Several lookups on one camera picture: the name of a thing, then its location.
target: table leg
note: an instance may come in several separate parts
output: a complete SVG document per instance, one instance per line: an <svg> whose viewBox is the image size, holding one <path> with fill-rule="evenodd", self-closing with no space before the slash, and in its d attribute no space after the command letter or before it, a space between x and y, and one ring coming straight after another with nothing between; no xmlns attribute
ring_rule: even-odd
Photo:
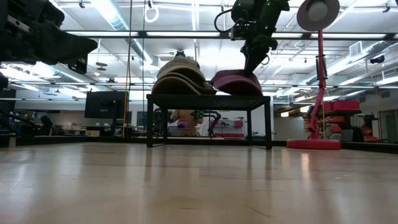
<svg viewBox="0 0 398 224"><path fill-rule="evenodd" d="M154 102L148 99L147 108L147 147L154 145Z"/></svg>
<svg viewBox="0 0 398 224"><path fill-rule="evenodd" d="M163 130L163 143L167 144L167 136L169 131L167 129L167 121L169 120L167 113L167 108L162 108L162 130Z"/></svg>
<svg viewBox="0 0 398 224"><path fill-rule="evenodd" d="M251 111L248 111L248 136L249 145L252 144Z"/></svg>
<svg viewBox="0 0 398 224"><path fill-rule="evenodd" d="M264 120L266 122L266 149L272 149L272 131L271 131L271 106L270 101L264 103Z"/></svg>

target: television monitor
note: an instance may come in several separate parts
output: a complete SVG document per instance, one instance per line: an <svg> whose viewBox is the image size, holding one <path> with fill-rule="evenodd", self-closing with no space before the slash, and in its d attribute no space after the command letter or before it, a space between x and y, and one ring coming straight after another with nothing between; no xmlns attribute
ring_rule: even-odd
<svg viewBox="0 0 398 224"><path fill-rule="evenodd" d="M85 118L123 119L125 94L122 91L88 92Z"/></svg>

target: black robotic arm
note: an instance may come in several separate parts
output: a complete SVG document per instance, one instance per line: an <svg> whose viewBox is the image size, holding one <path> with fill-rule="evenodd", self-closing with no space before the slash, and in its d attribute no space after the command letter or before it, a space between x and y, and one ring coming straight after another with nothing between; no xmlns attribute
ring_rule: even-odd
<svg viewBox="0 0 398 224"><path fill-rule="evenodd" d="M230 29L231 40L246 40L241 52L246 61L244 71L251 74L275 50L278 42L272 38L282 11L289 11L289 0L237 0L231 11L235 25Z"/></svg>

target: red lamp base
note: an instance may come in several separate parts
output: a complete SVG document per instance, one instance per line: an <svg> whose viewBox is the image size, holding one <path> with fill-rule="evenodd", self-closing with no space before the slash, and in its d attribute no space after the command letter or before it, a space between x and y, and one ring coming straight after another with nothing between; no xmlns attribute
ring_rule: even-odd
<svg viewBox="0 0 398 224"><path fill-rule="evenodd" d="M289 139L286 147L294 149L319 149L340 150L341 143L338 140L323 139Z"/></svg>

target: fluorescent light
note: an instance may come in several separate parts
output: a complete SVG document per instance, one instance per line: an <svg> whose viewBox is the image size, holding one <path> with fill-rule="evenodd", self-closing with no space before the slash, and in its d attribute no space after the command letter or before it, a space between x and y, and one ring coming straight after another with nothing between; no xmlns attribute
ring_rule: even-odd
<svg viewBox="0 0 398 224"><path fill-rule="evenodd" d="M22 84L22 87L27 89L27 90L32 90L32 91L38 91L39 90L38 88L36 88L34 86L26 85L26 84Z"/></svg>
<svg viewBox="0 0 398 224"><path fill-rule="evenodd" d="M354 82L356 82L356 81L358 81L360 79L361 79L361 77L351 78L349 80L346 80L346 81L340 83L340 85L348 85L348 84L354 83Z"/></svg>
<svg viewBox="0 0 398 224"><path fill-rule="evenodd" d="M363 93L364 91L365 91L365 90L356 91L356 92L353 92L353 93L347 94L347 95L345 95L345 96L355 96L355 95L357 95L357 94Z"/></svg>
<svg viewBox="0 0 398 224"><path fill-rule="evenodd" d="M0 100L22 100L21 98L0 98Z"/></svg>
<svg viewBox="0 0 398 224"><path fill-rule="evenodd" d="M90 83L56 83L56 85L90 85Z"/></svg>
<svg viewBox="0 0 398 224"><path fill-rule="evenodd" d="M280 116L282 118L287 118L287 117L289 117L289 112L281 113Z"/></svg>
<svg viewBox="0 0 398 224"><path fill-rule="evenodd" d="M231 94L224 93L224 92L222 92L222 91L217 91L217 92L216 92L216 95L218 95L218 96L231 96Z"/></svg>
<svg viewBox="0 0 398 224"><path fill-rule="evenodd" d="M33 75L29 75L27 73L21 72L16 70L15 68L12 68L11 66L7 66L6 69L2 69L1 73L9 78L14 78L16 80L37 80L37 81L43 81L43 79L35 77Z"/></svg>
<svg viewBox="0 0 398 224"><path fill-rule="evenodd" d="M323 34L323 38L337 39L380 39L387 34ZM311 34L311 38L318 38L318 34Z"/></svg>
<svg viewBox="0 0 398 224"><path fill-rule="evenodd" d="M219 32L147 32L149 37L219 37Z"/></svg>
<svg viewBox="0 0 398 224"><path fill-rule="evenodd" d="M338 88L359 88L359 89L373 89L374 86L338 86Z"/></svg>
<svg viewBox="0 0 398 224"><path fill-rule="evenodd" d="M331 101L340 98L341 96L326 96L323 97L323 101Z"/></svg>
<svg viewBox="0 0 398 224"><path fill-rule="evenodd" d="M273 33L272 38L301 38L303 34L280 32Z"/></svg>
<svg viewBox="0 0 398 224"><path fill-rule="evenodd" d="M394 82L398 82L398 76L385 78L385 79L383 79L381 81L378 81L376 84L377 85L385 85L385 84L394 83Z"/></svg>
<svg viewBox="0 0 398 224"><path fill-rule="evenodd" d="M68 34L77 35L80 37L128 37L129 31L67 31ZM132 37L137 37L138 32L131 32Z"/></svg>
<svg viewBox="0 0 398 224"><path fill-rule="evenodd" d="M380 89L398 89L398 86L380 86Z"/></svg>
<svg viewBox="0 0 398 224"><path fill-rule="evenodd" d="M262 92L263 96L276 96L276 92Z"/></svg>
<svg viewBox="0 0 398 224"><path fill-rule="evenodd" d="M304 106L304 107L300 108L300 112L307 113L309 109L310 109L310 106Z"/></svg>
<svg viewBox="0 0 398 224"><path fill-rule="evenodd" d="M47 101L47 100L49 100L49 99L43 98L43 99L25 99L25 100L32 100L32 101Z"/></svg>
<svg viewBox="0 0 398 224"><path fill-rule="evenodd" d="M51 83L49 82L12 82L11 83L15 83L15 84L31 84L31 85L51 85Z"/></svg>
<svg viewBox="0 0 398 224"><path fill-rule="evenodd" d="M267 80L264 85L285 85L287 80Z"/></svg>
<svg viewBox="0 0 398 224"><path fill-rule="evenodd" d="M66 95L70 95L70 96L74 96L76 98L86 98L87 95L84 93L80 93L79 91L76 90L71 90L71 89L59 89L61 93L66 94Z"/></svg>

